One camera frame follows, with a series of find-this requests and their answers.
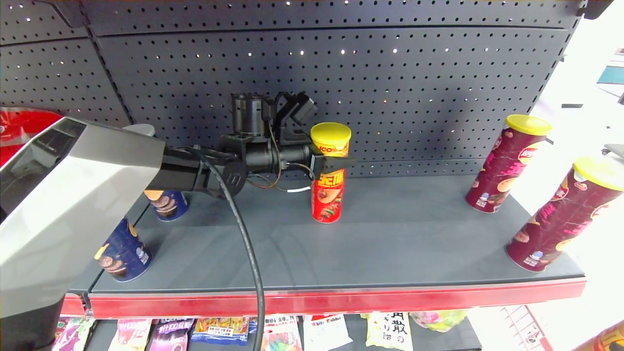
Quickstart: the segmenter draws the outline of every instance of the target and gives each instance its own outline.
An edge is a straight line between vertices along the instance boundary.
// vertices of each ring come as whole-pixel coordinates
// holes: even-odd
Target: candy bag
[[[353,339],[349,337],[343,315],[303,316],[303,343],[306,351],[329,351],[350,342]]]
[[[109,351],[144,351],[152,328],[151,319],[120,319]]]
[[[247,317],[198,319],[191,341],[218,345],[247,345]]]
[[[303,351],[297,317],[278,314],[267,316],[262,351]]]
[[[258,331],[258,317],[249,318],[249,334],[255,334]]]
[[[56,322],[56,331],[54,332],[55,342],[56,340],[59,339],[61,334],[63,334],[63,330],[65,330],[65,328],[67,327],[67,323],[69,322],[70,319],[71,319],[70,317],[61,317],[59,318],[59,321]]]
[[[186,351],[188,331],[195,319],[160,319],[152,338],[150,351]]]
[[[413,351],[407,312],[371,313],[367,320],[366,346]]]
[[[95,319],[69,318],[52,351],[83,351]]]
[[[465,310],[441,310],[427,312],[410,312],[409,316],[423,328],[446,333],[460,324],[466,317]]]

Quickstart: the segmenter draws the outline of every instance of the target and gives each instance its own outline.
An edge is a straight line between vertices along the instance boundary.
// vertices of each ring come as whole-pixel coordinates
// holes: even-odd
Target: yellow lid
[[[532,136],[545,136],[552,129],[552,125],[547,121],[525,114],[511,114],[505,121],[516,131]]]
[[[579,157],[574,170],[601,187],[624,191],[624,166],[606,156]]]
[[[349,142],[351,129],[344,124],[324,122],[310,129],[310,137],[315,144],[331,145],[340,150]]]

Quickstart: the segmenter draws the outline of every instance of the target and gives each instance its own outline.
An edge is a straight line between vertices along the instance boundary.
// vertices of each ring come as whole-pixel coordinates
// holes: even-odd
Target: white snack bag
[[[329,351],[344,346],[353,339],[349,337],[344,315],[303,316],[303,345],[305,351]]]
[[[366,346],[413,351],[412,333],[407,312],[371,313],[368,315]]]

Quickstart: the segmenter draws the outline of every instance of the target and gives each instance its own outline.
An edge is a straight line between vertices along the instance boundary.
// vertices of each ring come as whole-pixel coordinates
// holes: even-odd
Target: store shelf
[[[126,215],[128,220],[136,224],[148,205],[149,201],[147,198],[141,196],[128,211]],[[76,279],[67,290],[61,315],[84,315],[83,298],[91,290],[101,273],[102,267],[95,260],[87,264],[87,268],[85,268],[80,276],[78,276],[78,279]]]
[[[335,349],[335,351],[382,351],[385,350],[381,347],[366,347],[366,320],[360,318],[358,315],[345,315],[347,323],[347,329],[349,330],[349,336],[353,339],[353,342],[343,347]],[[468,350],[480,350],[481,344],[477,335],[474,333],[472,326],[468,319],[465,319],[461,324],[454,327],[446,333],[433,332],[428,329],[424,329],[416,325],[410,320],[410,327],[412,330],[412,343],[415,351],[468,351]],[[99,320],[95,332],[89,344],[87,351],[100,351],[106,350],[110,344],[110,341],[115,335],[117,330],[116,320]],[[303,341],[303,329],[300,324],[300,335]],[[188,351],[242,351],[250,350],[255,339],[255,334],[250,335],[247,341],[247,346],[234,346],[234,345],[212,345],[201,342],[191,342],[188,345]]]
[[[582,270],[567,255],[535,274],[503,247],[530,217],[509,198],[496,214],[466,204],[473,175],[348,179],[343,216],[310,216],[310,193],[245,187],[236,201],[266,289],[267,313],[461,309],[577,297]],[[285,187],[302,183],[284,182]],[[253,280],[227,203],[191,194],[174,222],[152,211],[139,236],[154,253],[141,278],[102,275],[96,318],[255,315]]]

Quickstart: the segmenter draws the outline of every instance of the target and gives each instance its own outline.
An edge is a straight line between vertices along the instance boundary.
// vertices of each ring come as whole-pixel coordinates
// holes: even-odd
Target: gray shelf
[[[128,211],[128,214],[126,215],[128,217],[128,220],[131,221],[131,223],[136,224],[145,212],[148,205],[149,201],[147,200],[147,198],[141,195],[141,197],[139,197],[139,199]],[[87,268],[85,268],[85,270],[82,272],[82,274],[80,274],[78,279],[76,279],[76,281],[72,283],[67,292],[77,295],[88,293],[101,273],[102,267],[95,260],[91,260],[87,265]]]
[[[353,342],[343,347],[335,349],[336,351],[382,351],[387,350],[381,347],[366,347],[366,320],[358,315],[345,315],[349,336]],[[414,351],[468,351],[480,350],[481,344],[475,334],[470,321],[465,319],[461,324],[457,325],[446,333],[433,332],[416,325],[410,319],[410,327],[412,332],[412,343]],[[89,341],[87,351],[106,350],[110,341],[115,335],[117,329],[116,320],[99,320],[95,332]],[[303,329],[300,323],[300,335],[303,341]],[[212,345],[201,342],[190,342],[188,351],[242,351],[249,350],[253,345],[255,334],[250,335],[247,346],[237,345]]]
[[[545,272],[527,272],[503,250],[530,217],[509,198],[496,214],[469,207],[473,175],[348,179],[342,218],[310,215],[310,193],[251,186],[236,197],[266,290],[438,287],[582,278],[567,255]],[[284,182],[294,188],[300,180]],[[249,263],[225,201],[191,194],[174,222],[147,211],[139,237],[154,253],[131,282],[102,275],[93,293],[252,291]]]

